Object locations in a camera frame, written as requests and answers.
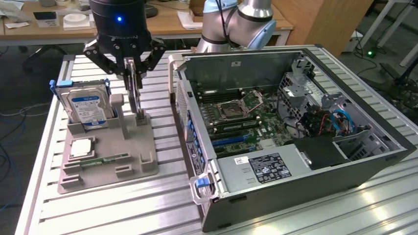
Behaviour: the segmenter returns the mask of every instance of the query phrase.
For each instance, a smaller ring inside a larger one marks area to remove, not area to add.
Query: metal table surface
[[[378,96],[326,50],[306,46],[406,138],[418,145],[418,127]],[[54,98],[31,176],[16,234],[199,235],[198,207],[188,178],[168,101],[168,51],[142,90],[142,107],[152,116],[159,173],[60,195],[58,180],[67,114]],[[331,92],[335,86],[315,79]],[[83,56],[64,61],[60,79],[110,78],[112,93],[126,93],[123,82]],[[398,234],[418,233],[418,155],[379,172],[358,188],[236,224],[210,235]]]

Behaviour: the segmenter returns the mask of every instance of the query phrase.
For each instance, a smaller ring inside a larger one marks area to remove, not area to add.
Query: paper
[[[20,28],[20,27],[23,27],[23,26],[28,26],[29,24],[28,24],[28,22],[23,22],[23,23],[7,23],[5,24],[5,27],[7,28]]]
[[[184,29],[200,29],[203,23],[195,23],[191,20],[188,12],[178,11],[179,20]]]
[[[19,8],[19,10],[21,10],[21,8],[24,6],[24,3],[19,2],[19,1],[4,1],[4,0],[0,0],[0,4],[1,3],[12,3]],[[0,10],[0,16],[5,16],[5,13],[1,10]]]

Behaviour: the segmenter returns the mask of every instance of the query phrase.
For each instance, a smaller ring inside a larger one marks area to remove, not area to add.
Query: collaborative robot arm
[[[271,0],[207,0],[196,52],[230,51],[234,45],[262,49],[275,30]]]
[[[166,45],[151,38],[147,29],[144,0],[90,0],[96,23],[96,39],[86,45],[84,55],[104,70],[123,77],[128,90],[131,110],[143,114],[139,102],[142,78],[154,70]],[[142,60],[143,52],[151,49],[150,56]],[[110,53],[111,60],[103,53]]]

